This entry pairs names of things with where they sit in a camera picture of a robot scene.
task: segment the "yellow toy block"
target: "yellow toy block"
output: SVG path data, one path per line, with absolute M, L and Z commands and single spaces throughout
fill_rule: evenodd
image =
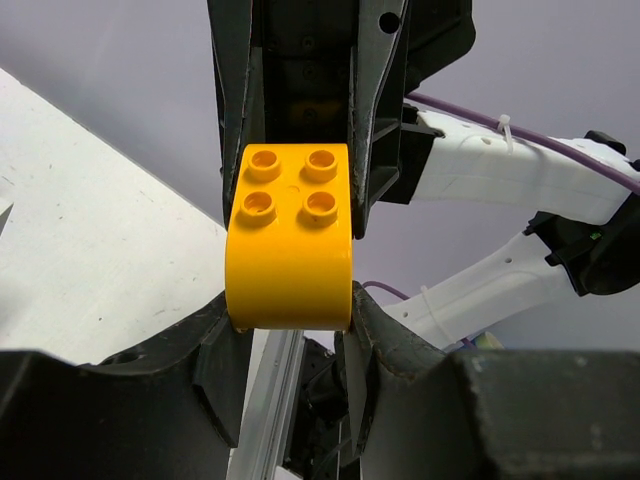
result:
M 236 329 L 348 330 L 351 208 L 346 145 L 248 145 L 227 236 Z

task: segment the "yellow stud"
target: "yellow stud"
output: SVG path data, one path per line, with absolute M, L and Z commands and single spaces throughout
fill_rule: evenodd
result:
M 346 145 L 249 145 L 227 236 L 233 326 L 347 330 L 351 209 Z

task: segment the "white robotic arm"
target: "white robotic arm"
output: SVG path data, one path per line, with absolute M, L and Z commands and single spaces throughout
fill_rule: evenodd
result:
M 548 148 L 441 113 L 420 118 L 444 136 L 434 140 L 413 200 L 507 203 L 595 226 L 609 222 L 629 198 L 624 186 Z M 628 159 L 607 145 L 558 141 L 640 179 Z M 551 253 L 539 236 L 520 233 L 472 267 L 385 311 L 434 346 L 450 348 L 515 313 L 577 295 L 565 267 L 548 262 Z

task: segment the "gray wall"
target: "gray wall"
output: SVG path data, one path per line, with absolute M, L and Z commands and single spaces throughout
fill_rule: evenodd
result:
M 640 156 L 640 2 L 475 3 L 472 52 L 423 91 L 550 135 L 601 129 Z M 0 0 L 0 67 L 219 218 L 204 0 Z M 491 253 L 532 213 L 462 202 L 378 205 L 356 246 L 357 277 L 414 294 Z M 411 234 L 416 225 L 420 233 Z M 513 346 L 637 348 L 639 295 L 544 307 L 492 331 Z

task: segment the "white zip tie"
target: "white zip tie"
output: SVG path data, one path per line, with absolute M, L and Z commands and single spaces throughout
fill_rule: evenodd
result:
M 449 333 L 449 330 L 447 330 L 444 325 L 442 325 L 442 323 L 440 323 L 438 321 L 438 319 L 436 318 L 435 314 L 433 313 L 433 310 L 431 310 L 431 305 L 429 305 L 429 299 L 427 298 L 427 287 L 425 287 L 424 285 L 422 285 L 420 287 L 420 292 L 422 292 L 422 298 L 424 299 L 424 303 L 427 305 L 427 308 L 429 309 L 429 314 L 431 314 L 431 318 L 433 319 L 433 323 L 436 324 L 436 327 L 438 327 L 440 329 L 440 331 L 442 332 L 442 334 L 444 335 L 444 337 L 449 341 L 449 344 L 451 345 L 455 345 L 456 343 L 458 343 L 460 341 L 460 339 L 455 339 L 451 336 L 451 333 Z
M 510 121 L 511 117 L 504 113 L 500 115 L 500 118 L 498 118 L 498 131 L 500 133 L 504 133 L 504 138 L 507 142 L 507 152 L 509 155 L 513 153 L 513 137 L 511 136 L 511 127 L 509 126 Z

